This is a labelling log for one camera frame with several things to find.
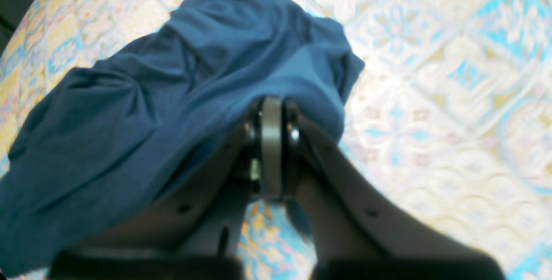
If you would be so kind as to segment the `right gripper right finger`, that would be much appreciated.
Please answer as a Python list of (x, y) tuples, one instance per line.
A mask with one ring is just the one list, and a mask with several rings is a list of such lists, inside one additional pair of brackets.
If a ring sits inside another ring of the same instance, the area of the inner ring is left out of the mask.
[(402, 211), (378, 192), (337, 143), (282, 104), (282, 195), (310, 220), (313, 280), (503, 280), (498, 263)]

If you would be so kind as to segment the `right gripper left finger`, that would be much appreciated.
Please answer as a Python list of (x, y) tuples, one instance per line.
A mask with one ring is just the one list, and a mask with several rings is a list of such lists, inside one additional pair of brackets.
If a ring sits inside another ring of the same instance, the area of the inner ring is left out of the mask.
[(237, 245), (247, 205), (280, 199), (283, 102), (254, 101), (226, 140), (173, 192), (63, 250), (50, 280), (242, 280)]

